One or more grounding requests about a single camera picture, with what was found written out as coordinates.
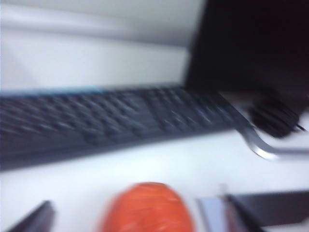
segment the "keyboard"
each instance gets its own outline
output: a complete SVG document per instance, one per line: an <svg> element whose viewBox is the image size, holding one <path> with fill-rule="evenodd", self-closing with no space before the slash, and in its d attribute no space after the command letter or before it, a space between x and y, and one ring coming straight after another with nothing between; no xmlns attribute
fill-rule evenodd
<svg viewBox="0 0 309 232"><path fill-rule="evenodd" d="M3 170L249 124L219 93L182 87L15 94L0 107Z"/></svg>

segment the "white wall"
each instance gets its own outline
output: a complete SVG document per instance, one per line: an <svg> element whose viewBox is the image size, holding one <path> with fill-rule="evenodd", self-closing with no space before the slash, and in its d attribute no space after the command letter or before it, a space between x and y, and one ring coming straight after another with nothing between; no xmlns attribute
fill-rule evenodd
<svg viewBox="0 0 309 232"><path fill-rule="evenodd" d="M13 0L11 2L25 5L44 3L46 7L52 6L49 1ZM68 1L64 2L66 4L55 4L54 6L62 9L70 6ZM156 13L160 12L160 7L165 8L162 3L159 3L161 1L154 2L157 2L153 9ZM176 2L170 2L173 3L171 6L178 6ZM72 4L71 6L73 5L77 10L83 4ZM93 10L96 9L95 5L90 5ZM192 9L194 4L188 3L187 5L190 5L188 9L192 11L191 13L195 14ZM8 6L5 4L1 6L1 14L4 15L2 26ZM119 11L114 15L121 15L126 4L121 7L118 5L118 7ZM162 16L163 21L167 20L166 13L171 13L170 11L174 12L174 9L161 11L164 15ZM126 12L126 15L133 14L131 8L127 8ZM56 19L57 11L51 15ZM170 14L170 17L175 19L179 15L174 12L174 14ZM155 19L160 19L160 17L151 18L153 22ZM42 19L38 17L35 20L40 22ZM20 28L10 28L6 24L1 27L1 89L180 83L188 57L188 52L184 47L114 41L69 33L49 33L25 29L22 25Z"/></svg>
<svg viewBox="0 0 309 232"><path fill-rule="evenodd" d="M204 0L2 0L1 3L136 19L191 29Z"/></svg>

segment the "desk surface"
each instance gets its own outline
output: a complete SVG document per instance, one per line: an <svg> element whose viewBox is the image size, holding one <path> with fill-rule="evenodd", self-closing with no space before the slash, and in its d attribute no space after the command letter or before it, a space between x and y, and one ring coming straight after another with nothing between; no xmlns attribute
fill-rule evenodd
<svg viewBox="0 0 309 232"><path fill-rule="evenodd" d="M43 200L56 208L54 232L93 232L111 199L134 183L163 182L178 191L205 231L196 198L309 189L309 159L269 162L236 131L131 147L1 173L1 227L6 230Z"/></svg>

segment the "black cable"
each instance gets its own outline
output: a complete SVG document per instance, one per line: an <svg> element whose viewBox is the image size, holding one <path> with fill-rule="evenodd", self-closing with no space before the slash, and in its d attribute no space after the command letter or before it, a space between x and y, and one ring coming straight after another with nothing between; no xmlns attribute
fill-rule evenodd
<svg viewBox="0 0 309 232"><path fill-rule="evenodd" d="M299 116L306 106L307 103L300 100L268 97L257 102L249 114L257 128L273 137L282 138L295 131L296 127L306 131L298 125Z"/></svg>

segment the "black object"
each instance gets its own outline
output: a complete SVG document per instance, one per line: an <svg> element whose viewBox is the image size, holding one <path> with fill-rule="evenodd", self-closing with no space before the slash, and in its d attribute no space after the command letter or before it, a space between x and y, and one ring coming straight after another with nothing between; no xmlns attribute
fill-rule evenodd
<svg viewBox="0 0 309 232"><path fill-rule="evenodd" d="M50 232L54 217L50 201L45 201L8 232Z"/></svg>
<svg viewBox="0 0 309 232"><path fill-rule="evenodd" d="M282 138L295 131L299 115L308 106L308 102L295 97L271 95L259 100L249 111L256 127L273 137Z"/></svg>
<svg viewBox="0 0 309 232"><path fill-rule="evenodd" d="M186 87L309 93L307 0L208 0Z"/></svg>
<svg viewBox="0 0 309 232"><path fill-rule="evenodd" d="M242 226L245 227L244 228L245 231L247 231L247 232L265 232L261 228L261 225L259 225L253 219L253 217L250 214L248 214L245 210L243 210L243 208L241 208L239 206L239 204L237 204L233 201L232 196L230 196L230 195L226 196L225 207L227 207L227 208L233 207L234 214L236 214L235 216L238 217L238 218L234 219L234 223L237 224L237 219L240 220L239 223L241 223Z"/></svg>
<svg viewBox="0 0 309 232"><path fill-rule="evenodd" d="M309 217L309 191L229 197L241 212L260 226L301 223Z"/></svg>
<svg viewBox="0 0 309 232"><path fill-rule="evenodd" d="M220 94L181 87L2 97L0 116L3 170L250 126Z"/></svg>

